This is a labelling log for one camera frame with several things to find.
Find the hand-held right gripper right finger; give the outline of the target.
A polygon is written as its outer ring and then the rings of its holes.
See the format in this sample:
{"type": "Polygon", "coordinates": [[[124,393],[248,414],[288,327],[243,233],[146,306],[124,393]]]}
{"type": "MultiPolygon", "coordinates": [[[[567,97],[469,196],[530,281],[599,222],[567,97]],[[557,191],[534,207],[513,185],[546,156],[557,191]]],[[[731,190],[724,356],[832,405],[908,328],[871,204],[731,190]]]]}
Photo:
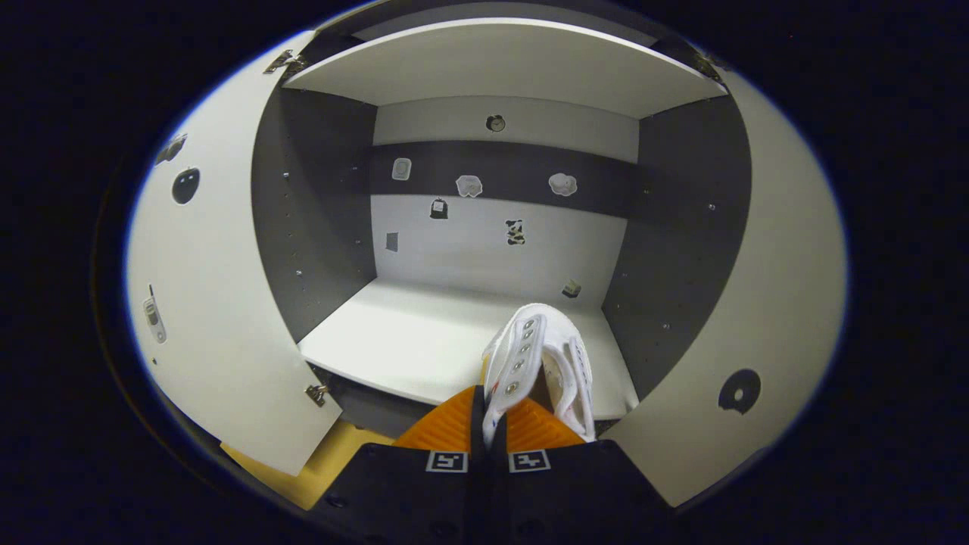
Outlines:
{"type": "Polygon", "coordinates": [[[489,544],[655,544],[674,508],[614,441],[583,441],[536,400],[488,450],[489,544]]]}

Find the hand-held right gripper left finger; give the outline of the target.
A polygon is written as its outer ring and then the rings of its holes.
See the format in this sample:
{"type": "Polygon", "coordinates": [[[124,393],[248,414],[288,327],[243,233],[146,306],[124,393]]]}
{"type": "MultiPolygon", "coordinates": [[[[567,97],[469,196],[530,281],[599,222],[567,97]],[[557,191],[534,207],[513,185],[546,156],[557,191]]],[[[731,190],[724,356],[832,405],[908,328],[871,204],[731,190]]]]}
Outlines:
{"type": "Polygon", "coordinates": [[[469,544],[487,448],[484,392],[451,397],[391,445],[360,446],[309,518],[352,544],[469,544]]]}

